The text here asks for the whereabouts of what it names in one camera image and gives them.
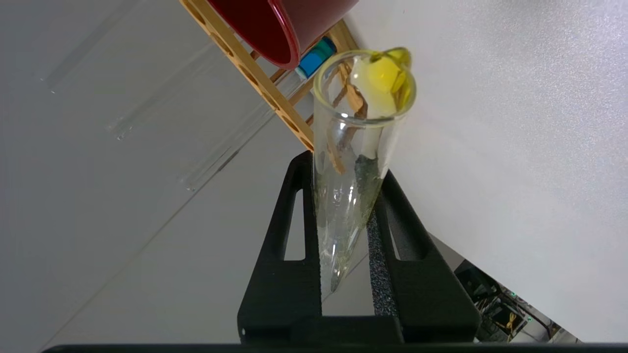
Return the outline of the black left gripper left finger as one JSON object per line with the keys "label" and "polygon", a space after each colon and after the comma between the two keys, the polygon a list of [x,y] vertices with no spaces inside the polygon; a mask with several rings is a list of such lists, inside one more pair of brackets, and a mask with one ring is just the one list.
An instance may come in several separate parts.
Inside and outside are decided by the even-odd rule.
{"label": "black left gripper left finger", "polygon": [[[312,171],[313,155],[309,151],[290,161],[238,309],[238,334],[242,344],[288,342],[294,323],[322,315]],[[285,260],[298,192],[303,193],[305,255],[301,260]]]}

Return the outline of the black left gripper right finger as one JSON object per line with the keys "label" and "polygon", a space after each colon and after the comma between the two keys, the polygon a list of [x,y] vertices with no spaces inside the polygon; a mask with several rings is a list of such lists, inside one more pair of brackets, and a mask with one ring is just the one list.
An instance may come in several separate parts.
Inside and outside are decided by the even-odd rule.
{"label": "black left gripper right finger", "polygon": [[480,314],[392,172],[367,224],[374,312],[393,317],[406,343],[471,343]]}

